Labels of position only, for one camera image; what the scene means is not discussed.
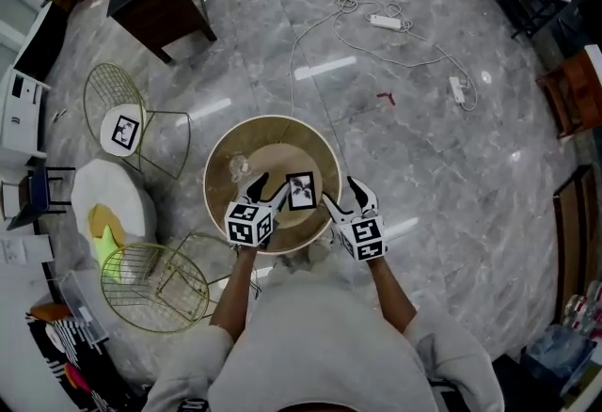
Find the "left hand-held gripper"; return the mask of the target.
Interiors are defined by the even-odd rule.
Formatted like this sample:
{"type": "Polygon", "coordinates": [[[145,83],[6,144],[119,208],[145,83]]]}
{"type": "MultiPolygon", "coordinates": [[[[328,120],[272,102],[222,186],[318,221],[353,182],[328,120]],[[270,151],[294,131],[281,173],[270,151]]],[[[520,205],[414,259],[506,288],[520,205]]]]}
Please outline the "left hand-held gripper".
{"type": "Polygon", "coordinates": [[[290,195],[290,184],[283,183],[269,201],[261,201],[269,173],[251,176],[225,213],[227,240],[231,245],[266,249],[276,230],[276,217],[290,195]]]}

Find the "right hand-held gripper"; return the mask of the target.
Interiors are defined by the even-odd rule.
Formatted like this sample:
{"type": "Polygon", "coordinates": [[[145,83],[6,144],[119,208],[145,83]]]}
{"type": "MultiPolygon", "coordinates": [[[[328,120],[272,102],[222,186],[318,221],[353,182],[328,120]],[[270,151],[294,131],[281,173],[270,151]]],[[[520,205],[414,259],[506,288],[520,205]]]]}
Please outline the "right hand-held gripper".
{"type": "Polygon", "coordinates": [[[374,216],[354,217],[351,220],[353,213],[345,212],[335,199],[323,192],[322,202],[333,223],[337,225],[336,230],[341,244],[356,261],[370,261],[383,257],[387,252],[387,246],[384,221],[379,215],[378,198],[361,180],[348,176],[347,181],[355,194],[361,214],[374,216]]]}

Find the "person's right forearm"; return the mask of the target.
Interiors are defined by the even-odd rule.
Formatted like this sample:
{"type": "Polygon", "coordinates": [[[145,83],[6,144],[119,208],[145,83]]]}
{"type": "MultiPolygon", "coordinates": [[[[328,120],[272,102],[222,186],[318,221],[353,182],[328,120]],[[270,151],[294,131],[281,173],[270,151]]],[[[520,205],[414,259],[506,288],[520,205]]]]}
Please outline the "person's right forearm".
{"type": "Polygon", "coordinates": [[[384,257],[367,261],[385,320],[403,334],[417,314],[384,257]]]}

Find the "person's left forearm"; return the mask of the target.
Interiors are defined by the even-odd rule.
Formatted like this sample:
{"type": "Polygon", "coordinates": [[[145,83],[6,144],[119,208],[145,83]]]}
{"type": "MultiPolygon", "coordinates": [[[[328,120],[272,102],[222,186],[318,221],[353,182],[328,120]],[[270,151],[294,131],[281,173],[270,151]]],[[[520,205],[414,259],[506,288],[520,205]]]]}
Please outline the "person's left forearm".
{"type": "Polygon", "coordinates": [[[251,275],[256,256],[256,248],[243,247],[238,250],[229,281],[210,319],[210,325],[225,330],[233,341],[237,341],[246,328],[251,275]]]}

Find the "round glass-top side table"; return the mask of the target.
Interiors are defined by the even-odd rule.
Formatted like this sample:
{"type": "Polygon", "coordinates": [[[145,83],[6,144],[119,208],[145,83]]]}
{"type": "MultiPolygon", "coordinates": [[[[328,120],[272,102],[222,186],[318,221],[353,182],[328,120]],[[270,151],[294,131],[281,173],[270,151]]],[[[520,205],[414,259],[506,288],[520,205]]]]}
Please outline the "round glass-top side table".
{"type": "Polygon", "coordinates": [[[300,119],[259,116],[228,130],[215,144],[204,170],[206,208],[219,231],[226,235],[227,207],[251,176],[269,173],[261,193],[267,200],[287,181],[287,174],[306,171],[313,173],[317,207],[291,211],[284,206],[263,253],[282,255],[297,251],[320,238],[330,226],[330,215],[321,203],[322,193],[339,202],[342,189],[341,167],[333,148],[323,134],[300,119]],[[236,154],[243,154],[250,164],[250,174],[238,183],[231,181],[229,170],[230,159],[236,154]]]}

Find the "white pouf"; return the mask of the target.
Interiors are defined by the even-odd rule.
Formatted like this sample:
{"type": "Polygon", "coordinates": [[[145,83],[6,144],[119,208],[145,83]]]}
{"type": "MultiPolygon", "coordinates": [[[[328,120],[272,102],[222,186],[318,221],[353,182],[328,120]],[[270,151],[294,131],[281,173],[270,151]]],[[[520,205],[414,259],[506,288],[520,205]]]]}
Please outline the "white pouf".
{"type": "Polygon", "coordinates": [[[117,162],[95,158],[76,170],[71,190],[77,229],[87,240],[95,261],[98,255],[87,217],[98,203],[107,206],[119,219],[126,233],[125,245],[156,241],[155,205],[142,181],[117,162]]]}

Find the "white round seat cushion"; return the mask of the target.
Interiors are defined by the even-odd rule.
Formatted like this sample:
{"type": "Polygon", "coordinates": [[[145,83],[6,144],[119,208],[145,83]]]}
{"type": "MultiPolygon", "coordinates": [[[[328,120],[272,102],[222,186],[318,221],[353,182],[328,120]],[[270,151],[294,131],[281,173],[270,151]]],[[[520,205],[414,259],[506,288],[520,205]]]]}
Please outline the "white round seat cushion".
{"type": "Polygon", "coordinates": [[[119,158],[127,158],[133,155],[140,144],[146,121],[146,111],[139,104],[125,103],[109,109],[103,118],[100,130],[101,147],[107,153],[119,158]],[[122,148],[111,140],[115,125],[119,116],[126,116],[139,122],[135,142],[130,151],[122,148]]]}

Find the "clear plastic box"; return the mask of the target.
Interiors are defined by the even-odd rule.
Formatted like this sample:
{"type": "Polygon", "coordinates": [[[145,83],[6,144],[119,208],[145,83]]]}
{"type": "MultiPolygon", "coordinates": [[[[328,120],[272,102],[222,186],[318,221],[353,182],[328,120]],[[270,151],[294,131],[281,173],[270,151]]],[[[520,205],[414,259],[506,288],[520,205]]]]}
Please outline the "clear plastic box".
{"type": "Polygon", "coordinates": [[[97,269],[70,270],[59,280],[59,290],[73,318],[88,331],[94,343],[105,341],[115,325],[101,288],[97,269]]]}

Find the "blue black stool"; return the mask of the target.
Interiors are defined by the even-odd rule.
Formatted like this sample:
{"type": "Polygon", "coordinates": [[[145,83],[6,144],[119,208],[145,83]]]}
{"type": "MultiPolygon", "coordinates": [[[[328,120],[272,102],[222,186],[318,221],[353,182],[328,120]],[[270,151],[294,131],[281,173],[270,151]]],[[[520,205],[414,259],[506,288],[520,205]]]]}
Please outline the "blue black stool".
{"type": "Polygon", "coordinates": [[[74,167],[47,167],[38,165],[29,170],[27,175],[17,184],[19,211],[10,218],[7,230],[16,230],[33,224],[47,214],[65,214],[64,209],[56,206],[71,206],[69,200],[51,199],[50,183],[61,181],[61,177],[51,177],[50,171],[74,171],[74,167]]]}

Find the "black white striped cloth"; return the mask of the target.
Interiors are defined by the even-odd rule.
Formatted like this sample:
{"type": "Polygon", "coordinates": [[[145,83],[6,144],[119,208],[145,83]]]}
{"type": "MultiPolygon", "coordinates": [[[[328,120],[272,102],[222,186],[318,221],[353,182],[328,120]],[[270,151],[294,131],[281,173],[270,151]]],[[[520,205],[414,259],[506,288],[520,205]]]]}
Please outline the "black white striped cloth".
{"type": "Polygon", "coordinates": [[[46,322],[27,313],[25,322],[53,377],[79,412],[109,412],[103,381],[111,376],[108,357],[75,321],[46,322]]]}

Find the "pack of water bottles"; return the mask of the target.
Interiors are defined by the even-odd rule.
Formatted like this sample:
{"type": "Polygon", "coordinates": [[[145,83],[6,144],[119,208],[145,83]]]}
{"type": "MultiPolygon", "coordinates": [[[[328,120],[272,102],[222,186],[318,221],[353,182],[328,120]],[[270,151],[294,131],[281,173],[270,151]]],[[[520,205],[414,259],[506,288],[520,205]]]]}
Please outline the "pack of water bottles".
{"type": "Polygon", "coordinates": [[[602,281],[592,281],[585,295],[575,294],[564,307],[562,325],[602,341],[602,281]]]}

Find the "blue plastic bag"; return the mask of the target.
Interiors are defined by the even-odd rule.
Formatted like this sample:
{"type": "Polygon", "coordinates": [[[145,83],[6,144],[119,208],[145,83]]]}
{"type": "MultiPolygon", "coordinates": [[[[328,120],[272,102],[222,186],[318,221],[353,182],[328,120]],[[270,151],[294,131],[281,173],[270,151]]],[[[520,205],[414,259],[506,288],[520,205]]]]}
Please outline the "blue plastic bag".
{"type": "Polygon", "coordinates": [[[595,341],[573,328],[550,325],[524,348],[519,363],[531,376],[563,396],[586,372],[596,346],[595,341]]]}

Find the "white cabinet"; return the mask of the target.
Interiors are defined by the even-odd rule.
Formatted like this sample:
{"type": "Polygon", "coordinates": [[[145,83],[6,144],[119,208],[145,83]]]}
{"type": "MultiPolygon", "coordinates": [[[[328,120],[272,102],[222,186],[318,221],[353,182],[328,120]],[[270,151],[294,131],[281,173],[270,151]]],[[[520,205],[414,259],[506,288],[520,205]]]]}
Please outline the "white cabinet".
{"type": "Polygon", "coordinates": [[[52,88],[9,66],[0,81],[0,166],[25,167],[45,159],[40,148],[41,104],[52,88]]]}

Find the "dark panel cabinet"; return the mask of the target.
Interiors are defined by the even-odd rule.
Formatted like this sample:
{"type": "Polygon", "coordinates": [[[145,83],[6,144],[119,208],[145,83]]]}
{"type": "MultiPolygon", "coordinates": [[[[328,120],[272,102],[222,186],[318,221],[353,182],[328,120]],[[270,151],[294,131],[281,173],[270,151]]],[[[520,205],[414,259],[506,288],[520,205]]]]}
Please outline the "dark panel cabinet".
{"type": "Polygon", "coordinates": [[[62,49],[67,24],[68,13],[48,2],[33,22],[13,67],[44,82],[62,49]]]}

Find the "brown wooden frame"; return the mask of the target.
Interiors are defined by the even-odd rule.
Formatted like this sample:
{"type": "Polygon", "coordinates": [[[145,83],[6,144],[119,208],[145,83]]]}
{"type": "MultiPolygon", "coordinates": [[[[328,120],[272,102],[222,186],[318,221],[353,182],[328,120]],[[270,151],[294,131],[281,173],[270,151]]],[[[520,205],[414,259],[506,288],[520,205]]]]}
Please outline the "brown wooden frame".
{"type": "Polygon", "coordinates": [[[564,317],[569,299],[585,295],[598,277],[602,241],[594,167],[579,166],[553,195],[558,246],[558,280],[554,321],[564,317]]]}

